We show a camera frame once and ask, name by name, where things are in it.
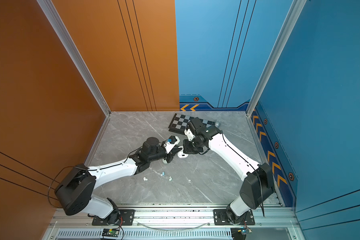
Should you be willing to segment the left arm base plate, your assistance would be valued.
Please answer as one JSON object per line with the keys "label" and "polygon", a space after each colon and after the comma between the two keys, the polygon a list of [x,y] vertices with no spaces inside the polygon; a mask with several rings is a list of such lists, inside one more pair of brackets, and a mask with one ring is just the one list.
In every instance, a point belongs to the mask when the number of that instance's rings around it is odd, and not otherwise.
{"label": "left arm base plate", "polygon": [[121,209],[117,217],[107,217],[105,220],[94,217],[92,226],[132,226],[135,212],[134,209]]}

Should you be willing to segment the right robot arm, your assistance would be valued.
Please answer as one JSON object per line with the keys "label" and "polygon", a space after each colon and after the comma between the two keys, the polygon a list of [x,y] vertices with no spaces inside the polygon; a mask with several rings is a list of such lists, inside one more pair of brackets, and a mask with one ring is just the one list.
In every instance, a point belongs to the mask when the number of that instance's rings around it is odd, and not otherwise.
{"label": "right robot arm", "polygon": [[244,215],[260,207],[275,192],[274,177],[268,164],[260,164],[234,146],[223,131],[215,126],[197,129],[186,127],[183,141],[184,154],[203,154],[206,147],[218,154],[243,181],[239,195],[227,206],[230,224],[238,225]]}

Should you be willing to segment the white earbud case front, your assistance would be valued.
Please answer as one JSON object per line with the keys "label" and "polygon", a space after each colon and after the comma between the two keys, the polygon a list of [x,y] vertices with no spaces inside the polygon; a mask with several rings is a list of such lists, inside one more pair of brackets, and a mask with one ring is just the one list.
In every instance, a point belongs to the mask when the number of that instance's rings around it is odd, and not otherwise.
{"label": "white earbud case front", "polygon": [[180,159],[185,159],[189,156],[188,154],[185,154],[183,152],[178,152],[177,155]]}

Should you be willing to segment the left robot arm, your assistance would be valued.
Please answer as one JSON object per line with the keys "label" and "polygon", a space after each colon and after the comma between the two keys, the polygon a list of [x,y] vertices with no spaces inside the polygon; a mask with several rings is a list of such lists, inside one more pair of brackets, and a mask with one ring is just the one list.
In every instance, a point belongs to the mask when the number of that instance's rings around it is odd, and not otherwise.
{"label": "left robot arm", "polygon": [[154,161],[162,160],[170,163],[174,156],[182,150],[180,139],[170,136],[160,142],[155,137],[149,137],[143,145],[133,150],[121,161],[101,166],[86,167],[79,164],[56,187],[54,193],[65,214],[73,216],[86,213],[96,217],[106,225],[120,225],[121,211],[110,198],[96,196],[93,191],[100,186],[142,173]]}

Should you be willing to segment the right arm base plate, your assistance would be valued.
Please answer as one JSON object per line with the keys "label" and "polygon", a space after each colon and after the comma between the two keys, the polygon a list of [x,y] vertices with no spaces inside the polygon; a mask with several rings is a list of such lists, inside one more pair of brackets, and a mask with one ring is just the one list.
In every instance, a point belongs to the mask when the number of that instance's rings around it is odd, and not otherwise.
{"label": "right arm base plate", "polygon": [[253,212],[247,211],[240,217],[230,219],[226,209],[214,209],[214,223],[216,226],[232,225],[232,226],[254,226],[256,224]]}

